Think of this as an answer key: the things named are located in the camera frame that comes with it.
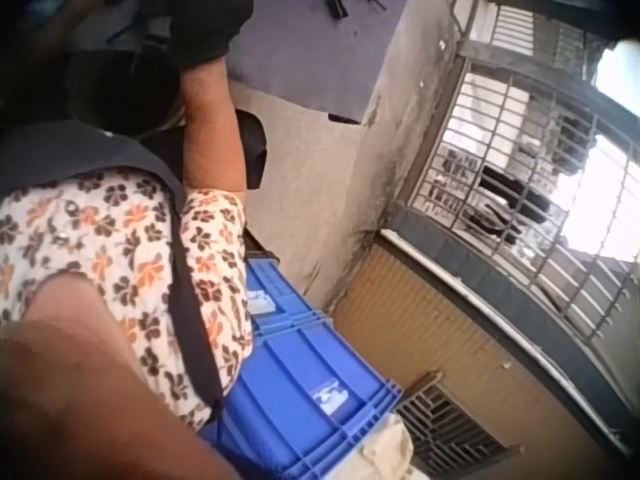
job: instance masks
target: crate label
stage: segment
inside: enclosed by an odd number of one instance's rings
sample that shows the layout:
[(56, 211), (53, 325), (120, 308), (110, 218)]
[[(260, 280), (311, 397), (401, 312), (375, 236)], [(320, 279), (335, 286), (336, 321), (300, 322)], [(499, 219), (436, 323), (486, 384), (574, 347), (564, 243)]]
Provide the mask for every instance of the crate label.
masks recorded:
[(249, 290), (247, 292), (247, 310), (249, 315), (272, 313), (277, 309), (276, 304), (264, 290)]
[(332, 415), (349, 398), (349, 392), (332, 378), (311, 392), (311, 396), (327, 415)]

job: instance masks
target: floral blouse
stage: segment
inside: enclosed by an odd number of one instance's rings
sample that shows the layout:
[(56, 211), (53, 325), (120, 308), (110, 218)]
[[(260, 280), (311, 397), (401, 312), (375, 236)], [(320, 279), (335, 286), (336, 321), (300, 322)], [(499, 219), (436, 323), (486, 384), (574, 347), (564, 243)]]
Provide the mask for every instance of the floral blouse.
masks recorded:
[[(195, 394), (168, 309), (169, 200), (135, 170), (93, 173), (19, 190), (0, 202), (0, 319), (18, 321), (52, 275), (96, 286), (139, 359), (149, 387), (199, 428), (210, 410)], [(251, 353), (243, 262), (244, 210), (217, 190), (187, 194), (181, 235), (222, 386)]]

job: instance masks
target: window bars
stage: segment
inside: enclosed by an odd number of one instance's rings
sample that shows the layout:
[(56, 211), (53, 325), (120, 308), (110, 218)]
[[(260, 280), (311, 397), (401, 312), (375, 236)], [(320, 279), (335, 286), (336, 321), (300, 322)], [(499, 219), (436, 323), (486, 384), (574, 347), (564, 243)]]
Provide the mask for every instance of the window bars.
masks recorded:
[(433, 381), (406, 398), (396, 413), (409, 431), (414, 457), (434, 479), (458, 478), (522, 452), (501, 445)]
[(471, 63), (410, 205), (592, 342), (637, 295), (638, 142), (528, 77)]
[(499, 6), (490, 43), (591, 82), (611, 42), (543, 15)]

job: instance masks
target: black glove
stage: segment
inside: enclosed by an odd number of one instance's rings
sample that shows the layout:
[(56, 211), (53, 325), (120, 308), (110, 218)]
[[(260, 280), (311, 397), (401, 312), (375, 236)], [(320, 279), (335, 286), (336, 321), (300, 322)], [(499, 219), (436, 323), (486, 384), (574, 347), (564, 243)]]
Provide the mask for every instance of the black glove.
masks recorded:
[(253, 0), (172, 0), (169, 53), (180, 70), (224, 57)]

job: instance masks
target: backpack strap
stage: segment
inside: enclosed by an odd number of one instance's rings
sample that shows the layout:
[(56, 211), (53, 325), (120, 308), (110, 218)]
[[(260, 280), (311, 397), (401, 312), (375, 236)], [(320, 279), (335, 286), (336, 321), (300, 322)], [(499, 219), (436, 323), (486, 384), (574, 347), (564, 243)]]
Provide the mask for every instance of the backpack strap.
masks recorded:
[(185, 193), (169, 167), (138, 142), (77, 121), (32, 125), (15, 130), (0, 143), (0, 200), (20, 188), (119, 167), (153, 174), (169, 193), (173, 253), (169, 313), (187, 375), (215, 419), (223, 408), (222, 383), (180, 236)]

